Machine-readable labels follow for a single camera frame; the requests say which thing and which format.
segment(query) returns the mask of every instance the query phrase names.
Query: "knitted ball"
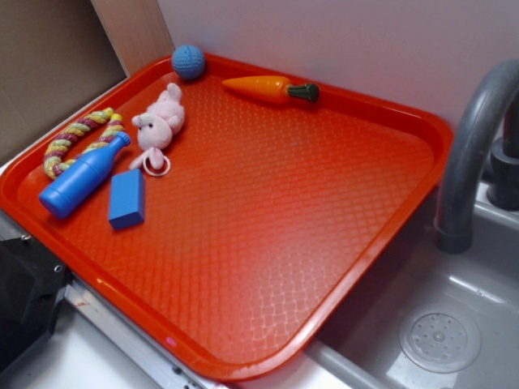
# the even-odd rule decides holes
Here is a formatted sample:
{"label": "knitted ball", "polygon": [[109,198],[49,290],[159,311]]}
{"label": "knitted ball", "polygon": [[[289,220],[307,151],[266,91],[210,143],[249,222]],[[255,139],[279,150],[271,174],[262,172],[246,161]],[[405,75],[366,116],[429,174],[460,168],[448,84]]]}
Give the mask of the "knitted ball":
{"label": "knitted ball", "polygon": [[198,47],[183,45],[173,53],[173,69],[182,79],[196,79],[204,73],[205,56]]}

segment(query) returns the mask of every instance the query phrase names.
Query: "sink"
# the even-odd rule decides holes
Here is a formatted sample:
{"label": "sink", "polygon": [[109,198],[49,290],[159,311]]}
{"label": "sink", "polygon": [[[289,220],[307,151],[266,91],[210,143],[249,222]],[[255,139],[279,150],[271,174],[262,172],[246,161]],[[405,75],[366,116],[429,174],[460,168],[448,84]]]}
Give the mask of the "sink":
{"label": "sink", "polygon": [[446,254],[434,245],[436,197],[410,218],[317,341],[337,355],[343,375],[353,366],[387,388],[517,387],[519,216],[477,202],[472,247]]}

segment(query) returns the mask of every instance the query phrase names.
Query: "gray faucet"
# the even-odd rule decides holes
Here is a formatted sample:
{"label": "gray faucet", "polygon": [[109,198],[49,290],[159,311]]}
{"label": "gray faucet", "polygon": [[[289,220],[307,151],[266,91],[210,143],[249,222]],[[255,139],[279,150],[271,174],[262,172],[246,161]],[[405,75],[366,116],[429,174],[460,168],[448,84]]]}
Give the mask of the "gray faucet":
{"label": "gray faucet", "polygon": [[[503,137],[492,142],[504,121]],[[501,62],[479,84],[460,121],[445,168],[435,217],[435,243],[458,254],[472,244],[472,214],[487,155],[495,180],[489,201],[519,209],[519,59]]]}

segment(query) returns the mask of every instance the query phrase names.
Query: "toy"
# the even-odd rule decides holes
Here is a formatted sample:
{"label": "toy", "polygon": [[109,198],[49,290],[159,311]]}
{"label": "toy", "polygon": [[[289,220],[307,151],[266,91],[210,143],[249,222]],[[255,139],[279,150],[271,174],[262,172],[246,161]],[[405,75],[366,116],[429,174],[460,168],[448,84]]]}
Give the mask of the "toy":
{"label": "toy", "polygon": [[65,127],[47,147],[43,162],[45,174],[54,180],[67,170],[75,162],[75,159],[62,162],[62,158],[69,151],[70,147],[90,130],[102,126],[107,121],[109,123],[106,130],[101,134],[101,137],[83,151],[84,154],[106,146],[114,138],[115,134],[124,130],[121,115],[115,113],[111,108],[106,108],[102,111],[89,113]]}
{"label": "toy", "polygon": [[276,104],[285,104],[290,97],[298,97],[311,103],[319,99],[319,87],[314,83],[294,86],[281,75],[253,75],[236,79],[225,79],[223,85],[244,96]]}
{"label": "toy", "polygon": [[112,177],[109,222],[114,229],[144,222],[144,178],[139,170]]}
{"label": "toy", "polygon": [[198,47],[179,46],[171,58],[175,73],[182,79],[197,79],[205,70],[205,56]]}
{"label": "toy", "polygon": [[118,132],[105,147],[84,153],[40,193],[40,202],[57,218],[71,214],[109,175],[115,156],[131,143]]}
{"label": "toy", "polygon": [[[159,177],[169,172],[171,163],[162,153],[174,135],[184,124],[184,108],[180,105],[182,91],[175,83],[168,84],[158,100],[151,104],[146,113],[137,115],[131,119],[134,126],[139,128],[137,139],[140,148],[144,151],[130,163],[130,169],[138,169],[141,166],[151,176]],[[161,173],[151,171],[146,162],[155,170],[160,170],[166,163],[166,170]]]}

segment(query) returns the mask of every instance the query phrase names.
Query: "plastic tray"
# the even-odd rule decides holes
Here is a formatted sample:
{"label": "plastic tray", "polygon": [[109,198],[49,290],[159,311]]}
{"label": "plastic tray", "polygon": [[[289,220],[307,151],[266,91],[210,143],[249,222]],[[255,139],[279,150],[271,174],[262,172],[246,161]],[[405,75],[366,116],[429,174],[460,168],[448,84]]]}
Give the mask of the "plastic tray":
{"label": "plastic tray", "polygon": [[141,153],[131,118],[181,86],[187,121],[165,151],[171,171],[145,175],[143,224],[112,229],[109,180],[65,220],[39,204],[63,127],[2,175],[0,207],[193,370],[235,381],[304,348],[438,182],[452,135],[429,113],[327,85],[315,105],[261,103],[221,81],[273,72],[207,60],[187,82],[164,58],[73,118],[123,116],[121,173]]}

